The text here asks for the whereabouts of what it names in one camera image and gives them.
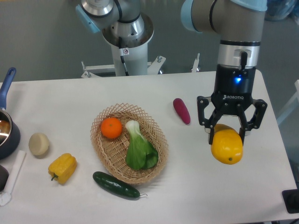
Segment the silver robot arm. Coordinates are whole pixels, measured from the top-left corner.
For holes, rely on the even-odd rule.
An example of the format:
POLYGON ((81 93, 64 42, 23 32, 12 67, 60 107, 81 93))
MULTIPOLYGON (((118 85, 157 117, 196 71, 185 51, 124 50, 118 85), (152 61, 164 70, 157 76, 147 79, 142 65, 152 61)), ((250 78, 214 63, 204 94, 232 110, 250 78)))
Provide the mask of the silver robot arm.
MULTIPOLYGON (((197 98, 199 123, 214 140, 222 116, 237 116, 241 138, 258 129, 267 104, 252 98, 263 21, 264 0, 186 0, 181 8, 183 26, 194 32, 215 32, 220 46, 214 91, 197 98)), ((117 76, 149 74, 148 48, 154 28, 137 0, 83 0, 76 13, 93 33, 110 44, 117 76)))

